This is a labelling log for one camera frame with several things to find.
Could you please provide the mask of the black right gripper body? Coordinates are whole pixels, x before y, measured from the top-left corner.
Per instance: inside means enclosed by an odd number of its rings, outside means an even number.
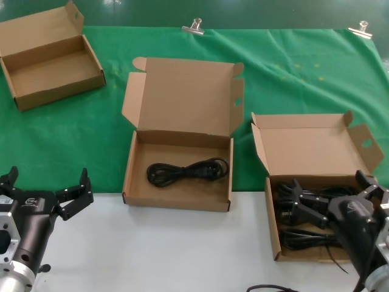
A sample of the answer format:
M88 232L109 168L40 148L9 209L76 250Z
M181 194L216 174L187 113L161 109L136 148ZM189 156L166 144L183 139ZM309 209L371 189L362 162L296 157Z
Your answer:
M328 207L329 226L360 276L369 270L376 239L373 211L372 202L357 195L334 198Z

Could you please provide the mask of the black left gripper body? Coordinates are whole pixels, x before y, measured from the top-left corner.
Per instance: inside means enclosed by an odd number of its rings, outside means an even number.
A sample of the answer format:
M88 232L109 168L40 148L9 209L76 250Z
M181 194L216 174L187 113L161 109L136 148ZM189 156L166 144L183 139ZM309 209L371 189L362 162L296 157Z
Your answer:
M53 232L58 200L51 191L16 189L14 197L16 227L21 237L14 261L38 274L49 237Z

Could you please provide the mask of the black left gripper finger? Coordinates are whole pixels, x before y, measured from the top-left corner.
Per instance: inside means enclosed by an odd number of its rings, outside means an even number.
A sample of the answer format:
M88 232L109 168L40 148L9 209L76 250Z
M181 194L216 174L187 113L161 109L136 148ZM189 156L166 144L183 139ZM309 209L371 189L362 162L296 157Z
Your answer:
M13 166L8 173L1 176L1 195L5 195L8 198L15 196L15 182L18 179L19 171L16 166Z
M67 221L94 202L91 180L88 177L88 170L84 168L81 172L80 181L77 186L55 192L58 204L55 212L63 221Z

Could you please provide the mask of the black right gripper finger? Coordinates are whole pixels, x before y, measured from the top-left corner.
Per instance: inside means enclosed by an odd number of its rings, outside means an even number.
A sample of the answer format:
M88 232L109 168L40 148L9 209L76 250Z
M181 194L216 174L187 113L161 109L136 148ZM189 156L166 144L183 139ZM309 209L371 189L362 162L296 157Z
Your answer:
M326 213L329 199L305 192L296 179L293 179L291 184L285 185L284 191L289 205L285 215L288 225L310 223L320 229L327 227Z
M369 201L372 198L376 198L381 204L388 203L388 188L379 185L375 178L364 174L361 170L358 170L355 174L355 179L362 189L362 191L358 194L359 197Z

